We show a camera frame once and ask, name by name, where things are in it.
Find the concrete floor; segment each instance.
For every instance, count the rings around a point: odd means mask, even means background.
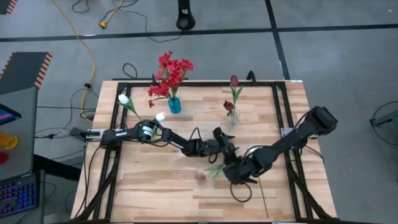
[[[105,30],[97,23],[113,8],[110,0],[89,1],[90,11],[75,14],[74,2],[57,1],[79,34],[122,34],[144,32],[143,18],[117,12]],[[76,9],[83,9],[84,3]],[[398,23],[396,1],[373,0],[272,0],[278,27],[350,26]],[[148,31],[177,30],[175,0],[140,0],[129,8],[149,17]],[[197,20],[194,30],[270,28],[263,0],[192,0]],[[0,38],[73,35],[68,24],[49,0],[19,1],[10,16],[0,16]],[[382,104],[398,94],[397,29],[341,30],[280,33],[291,79],[303,80],[311,106],[326,106],[339,120],[338,128],[320,139],[326,172],[337,214],[344,220],[396,223],[398,220],[398,148],[382,142],[373,133],[369,119]],[[157,71],[157,57],[173,50],[178,58],[195,63],[190,79],[245,78],[253,70],[257,79],[284,79],[271,33],[190,35],[155,43],[145,37],[87,40],[93,51],[97,72],[93,91],[101,83],[124,77],[122,65],[133,63],[139,77]],[[91,60],[76,40],[41,42],[0,42],[0,62],[15,51],[53,51],[53,61],[39,91],[40,106],[68,106],[74,91],[83,88],[91,73]],[[73,105],[80,105],[76,94]],[[96,105],[88,96],[86,107]],[[397,109],[391,105],[381,114]],[[38,113],[37,130],[66,125],[69,110]],[[86,129],[90,124],[74,111],[70,128]],[[393,129],[383,134],[390,141]],[[73,138],[38,139],[35,153],[53,158],[83,149]],[[65,158],[74,164],[81,154]],[[46,204],[45,223],[67,220],[64,201],[76,183],[47,176],[58,189]],[[74,193],[68,198],[71,209]]]

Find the small glass vase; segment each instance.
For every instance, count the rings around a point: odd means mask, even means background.
[[[178,97],[170,98],[169,99],[169,107],[170,107],[170,111],[173,114],[177,114],[179,112],[181,112],[181,101]]]
[[[232,113],[226,117],[227,124],[230,126],[238,125],[240,115],[241,113],[237,109],[232,111]]]

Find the wooden table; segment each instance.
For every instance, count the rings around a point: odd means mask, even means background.
[[[117,85],[118,82],[103,83],[93,128],[109,128]],[[286,81],[286,86],[294,122],[297,122],[299,117],[309,110],[304,85],[301,82]],[[241,115],[239,124],[234,128],[226,125],[226,110],[223,108],[224,100],[232,101],[229,87],[180,87],[178,90],[178,97],[182,101],[180,114],[171,114],[166,100],[156,101],[155,106],[150,109],[147,90],[148,87],[133,87],[131,92],[134,105],[141,118],[153,119],[157,113],[164,111],[167,116],[162,125],[184,138],[189,138],[193,129],[199,127],[204,140],[213,139],[212,131],[219,126],[226,134],[236,136],[233,143],[240,147],[238,154],[242,154],[249,146],[272,144],[280,139],[273,94],[269,87],[247,87],[242,91],[237,102],[237,109],[240,110]],[[282,97],[279,97],[279,100],[282,112],[284,112]],[[120,117],[119,113],[117,124],[120,122]],[[138,121],[132,112],[128,112],[126,120],[128,127],[133,127]],[[310,140],[308,145],[319,151],[317,141]],[[87,164],[97,147],[98,142],[88,144]],[[100,149],[95,155],[91,168],[89,201],[98,189],[103,157],[104,149]],[[304,149],[302,162],[309,191],[327,213],[335,216],[333,199],[322,160],[314,153]],[[222,163],[222,159],[219,158],[215,164],[220,163]],[[111,221],[263,222],[295,220],[283,155],[280,155],[274,162],[271,170],[261,176],[268,217],[258,184],[250,184],[253,197],[246,203],[239,203],[232,198],[229,192],[229,182],[223,174],[215,180],[209,180],[206,184],[199,185],[195,178],[198,172],[213,165],[208,163],[207,157],[185,157],[173,146],[154,147],[124,142]],[[248,196],[248,189],[244,185],[234,186],[233,190],[235,195],[241,199]],[[302,196],[299,189],[297,192],[301,213],[304,217],[305,209]],[[84,172],[82,172],[72,218],[81,205],[84,193],[85,181]],[[108,197],[103,198],[105,199],[101,204],[100,218],[104,217],[105,202]]]

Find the blue vase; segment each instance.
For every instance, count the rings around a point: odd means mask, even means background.
[[[174,99],[169,99],[169,107],[170,111],[174,114],[179,113],[181,111],[181,102],[178,97]]]

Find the white flower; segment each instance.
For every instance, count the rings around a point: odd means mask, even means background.
[[[124,104],[124,105],[128,105],[130,103],[130,100],[128,97],[125,96],[125,94],[120,94],[118,96],[120,103]]]
[[[156,115],[157,122],[162,122],[165,118],[166,118],[166,114],[165,113],[158,113]]]

